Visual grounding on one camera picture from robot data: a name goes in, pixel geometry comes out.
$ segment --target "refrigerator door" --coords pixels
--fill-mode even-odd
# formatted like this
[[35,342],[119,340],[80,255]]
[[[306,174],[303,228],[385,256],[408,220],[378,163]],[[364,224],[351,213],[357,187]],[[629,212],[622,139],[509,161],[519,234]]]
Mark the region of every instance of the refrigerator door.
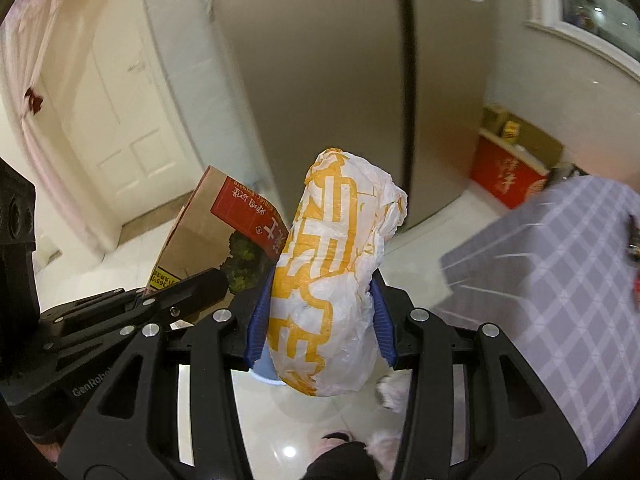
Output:
[[438,212],[465,190],[493,56],[486,1],[413,1],[415,138],[405,227]]
[[326,148],[402,182],[399,0],[214,0],[214,13],[289,219]]

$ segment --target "checkered tablecloth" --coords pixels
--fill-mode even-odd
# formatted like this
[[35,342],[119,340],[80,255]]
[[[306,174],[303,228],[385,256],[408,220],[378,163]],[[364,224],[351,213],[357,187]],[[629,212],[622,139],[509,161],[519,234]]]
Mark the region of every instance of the checkered tablecloth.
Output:
[[571,179],[511,211],[440,263],[449,324],[498,324],[553,395],[591,463],[640,394],[638,269],[626,256],[640,196],[623,184]]

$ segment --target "blue gripper pad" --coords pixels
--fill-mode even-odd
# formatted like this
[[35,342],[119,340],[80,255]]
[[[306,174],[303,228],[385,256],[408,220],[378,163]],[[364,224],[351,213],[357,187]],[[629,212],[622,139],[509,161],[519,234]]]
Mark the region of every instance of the blue gripper pad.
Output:
[[249,368],[254,367],[254,363],[260,359],[262,348],[267,339],[267,330],[269,328],[269,311],[271,309],[271,286],[273,285],[273,275],[276,268],[269,272],[267,281],[258,297],[258,303],[255,305],[254,312],[251,314],[249,325],[246,330],[246,348],[244,349],[244,362]]
[[[254,312],[247,327],[247,343],[244,350],[244,361],[249,368],[254,367],[254,363],[260,359],[262,348],[267,338],[267,330],[269,328],[269,312],[271,307],[271,287],[273,286],[273,275],[275,267],[271,269],[264,288],[262,289],[258,302],[255,305]],[[391,316],[386,309],[385,300],[382,298],[382,292],[378,282],[373,279],[370,284],[370,292],[373,297],[373,329],[378,340],[378,347],[382,357],[389,366],[393,367],[398,360],[396,345],[394,342],[394,325]]]
[[373,330],[378,340],[378,348],[386,363],[393,368],[398,361],[398,352],[394,341],[394,324],[375,277],[371,280],[369,291],[373,297]]

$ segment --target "window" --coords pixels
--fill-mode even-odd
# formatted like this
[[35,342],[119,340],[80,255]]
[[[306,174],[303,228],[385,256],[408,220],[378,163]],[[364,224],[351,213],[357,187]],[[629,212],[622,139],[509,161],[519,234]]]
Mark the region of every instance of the window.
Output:
[[529,0],[528,24],[572,41],[640,82],[640,20],[628,0]]
[[562,0],[562,20],[640,61],[640,20],[627,0]]

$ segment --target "plastic bag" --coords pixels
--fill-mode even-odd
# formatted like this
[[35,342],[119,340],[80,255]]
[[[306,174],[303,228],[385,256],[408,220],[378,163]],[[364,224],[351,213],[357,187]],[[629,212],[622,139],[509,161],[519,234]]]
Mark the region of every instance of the plastic bag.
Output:
[[271,289],[268,341],[287,384],[321,397],[363,387],[378,355],[369,283],[405,217],[388,173],[337,149],[318,156]]

